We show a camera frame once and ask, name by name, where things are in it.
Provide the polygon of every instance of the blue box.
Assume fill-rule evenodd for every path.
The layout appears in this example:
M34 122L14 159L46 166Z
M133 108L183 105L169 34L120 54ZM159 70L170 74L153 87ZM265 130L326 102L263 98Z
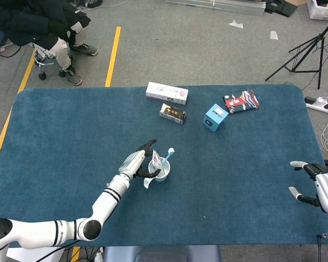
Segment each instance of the blue box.
M215 132L228 115L229 113L215 104L206 113L203 119L203 125Z

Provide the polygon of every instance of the gray carpet floor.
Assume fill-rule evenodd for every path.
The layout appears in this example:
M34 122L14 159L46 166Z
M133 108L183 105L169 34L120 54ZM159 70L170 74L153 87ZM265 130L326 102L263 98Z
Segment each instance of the gray carpet floor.
M119 2L104 0L103 4ZM297 8L289 18L193 8L164 0L130 0L118 7L90 10L88 14L92 19L89 43L98 47L99 55L75 56L77 72L84 80L82 87L104 86L116 26L122 30L111 87L146 86L148 81L168 85L264 84L265 78L291 57L288 50L328 25L328 21L311 20L306 5ZM243 23L244 29L228 25L233 19ZM270 31L276 31L279 39L271 40ZM4 55L15 50L11 46ZM0 133L31 53L32 49L25 46L12 58L0 57ZM319 51L311 54L299 69L316 69L318 63ZM34 67L26 88L71 87L65 78L58 77L56 67L47 67L45 71L48 78L41 81ZM283 69L268 82L290 82L304 88L313 75L290 74ZM317 90L316 76L303 94L314 98L327 96L327 86L328 59L323 66L321 89ZM309 114L319 140L328 114L314 110L309 110ZM323 156L328 159L324 150ZM222 246L221 252L224 261L317 260L314 245ZM328 261L328 246L323 247L323 261Z

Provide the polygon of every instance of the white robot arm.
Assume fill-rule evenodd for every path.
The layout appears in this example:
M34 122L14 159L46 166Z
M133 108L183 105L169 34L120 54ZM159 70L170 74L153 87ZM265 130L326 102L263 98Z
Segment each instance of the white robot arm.
M74 221L49 221L38 223L19 222L0 218L0 262L6 261L9 244L17 241L26 249L53 247L67 240L93 241L100 235L103 223L113 213L121 197L128 190L130 180L136 176L152 178L159 174L141 171L143 160L152 156L150 146L156 140L151 140L129 155L119 168L119 175L113 177L107 188L101 193L92 206L90 218L79 218Z
M289 187L293 196L301 201L314 206L321 207L322 211L328 214L328 172L325 168L318 164L308 164L306 162L292 161L290 165L295 167L295 170L304 169L314 181L316 186L316 198L310 198L299 193L295 187Z

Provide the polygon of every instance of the shoe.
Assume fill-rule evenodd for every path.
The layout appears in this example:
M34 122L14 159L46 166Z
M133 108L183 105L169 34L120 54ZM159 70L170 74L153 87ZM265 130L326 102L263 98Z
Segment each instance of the shoe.
M75 72L73 65L70 65L66 70L63 71L66 72L68 82L72 83L74 86L79 86L83 82L80 75Z
M71 46L71 50L79 53L84 53L87 56L97 56L98 54L98 50L95 47L86 44L82 44L79 46Z

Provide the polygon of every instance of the blue carpet tabletop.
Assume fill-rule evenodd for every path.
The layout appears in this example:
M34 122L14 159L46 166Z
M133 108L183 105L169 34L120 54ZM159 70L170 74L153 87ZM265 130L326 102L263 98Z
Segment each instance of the blue carpet tabletop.
M328 216L296 201L315 196L292 160L323 164L300 89L293 85L186 86L183 125L159 116L145 87L25 90L0 152L0 217L25 222L90 217L126 157L150 139L170 158L164 182L132 180L94 242L78 245L316 243ZM202 124L222 97L253 89L260 108Z

